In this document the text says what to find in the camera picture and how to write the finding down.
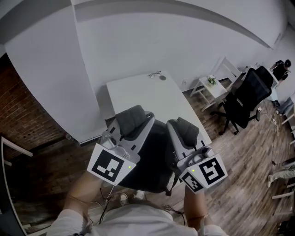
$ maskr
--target forearm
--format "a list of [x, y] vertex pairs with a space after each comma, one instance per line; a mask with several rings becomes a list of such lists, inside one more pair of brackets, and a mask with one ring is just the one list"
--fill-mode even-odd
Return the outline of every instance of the forearm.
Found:
[[86, 216], [89, 205], [98, 194], [102, 182], [103, 180], [86, 171], [70, 189], [64, 209], [71, 209]]
[[[186, 186], [183, 207], [188, 226], [199, 230], [201, 227], [201, 220], [208, 214], [204, 191], [194, 194]], [[205, 224], [213, 224], [210, 216], [206, 217]]]

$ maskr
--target white t-shirt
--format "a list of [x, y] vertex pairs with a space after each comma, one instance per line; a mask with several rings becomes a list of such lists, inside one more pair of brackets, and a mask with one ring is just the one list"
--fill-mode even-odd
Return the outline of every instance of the white t-shirt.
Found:
[[[226, 236], [216, 225], [205, 226], [206, 236]], [[178, 225], [172, 216], [151, 206], [130, 204], [109, 211], [103, 222], [92, 229], [73, 210], [63, 210], [47, 236], [198, 236], [194, 228]]]

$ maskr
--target black office chair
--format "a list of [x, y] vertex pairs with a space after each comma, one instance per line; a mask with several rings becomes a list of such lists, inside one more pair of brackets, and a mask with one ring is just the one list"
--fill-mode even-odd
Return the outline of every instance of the black office chair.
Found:
[[239, 132], [236, 125], [244, 129], [250, 120], [259, 121], [260, 112], [258, 110], [256, 115], [252, 117], [250, 117], [250, 113], [262, 100], [271, 95], [271, 80], [273, 80], [272, 77], [265, 76], [262, 79], [255, 69], [249, 69], [243, 84], [236, 90], [236, 93], [234, 95], [229, 93], [226, 96], [226, 102], [221, 103], [226, 113], [211, 112], [211, 115], [217, 114], [226, 117], [224, 130], [219, 132], [219, 135], [224, 134], [230, 121], [236, 129], [235, 135]]

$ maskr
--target small white side table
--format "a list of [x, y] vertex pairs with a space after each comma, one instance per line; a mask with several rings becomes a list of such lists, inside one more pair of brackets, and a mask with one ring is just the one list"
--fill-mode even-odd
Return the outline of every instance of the small white side table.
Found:
[[[204, 87], [197, 90], [199, 84], [202, 84]], [[202, 91], [205, 89], [208, 90], [208, 92], [212, 95], [212, 99], [207, 100], [207, 98], [203, 95]], [[215, 85], [209, 85], [209, 82], [207, 81], [207, 77], [202, 77], [199, 79], [197, 85], [195, 86], [194, 90], [191, 92], [190, 97], [196, 93], [199, 93], [207, 102], [207, 105], [202, 109], [202, 112], [206, 110], [207, 108], [211, 107], [216, 102], [214, 101], [216, 98], [220, 97], [221, 95], [225, 94], [227, 90], [225, 87], [222, 86], [222, 84], [216, 80]]]

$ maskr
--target white sneaker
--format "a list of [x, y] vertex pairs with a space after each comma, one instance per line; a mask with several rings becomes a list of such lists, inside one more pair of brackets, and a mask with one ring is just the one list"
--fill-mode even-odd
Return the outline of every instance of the white sneaker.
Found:
[[140, 199], [140, 200], [143, 200], [144, 197], [145, 197], [145, 191], [140, 191], [140, 190], [137, 190], [133, 195], [133, 198]]
[[268, 176], [268, 179], [267, 179], [267, 187], [270, 188], [271, 186], [271, 175]]
[[125, 206], [125, 205], [129, 204], [128, 196], [125, 193], [120, 194], [120, 204], [122, 206]]

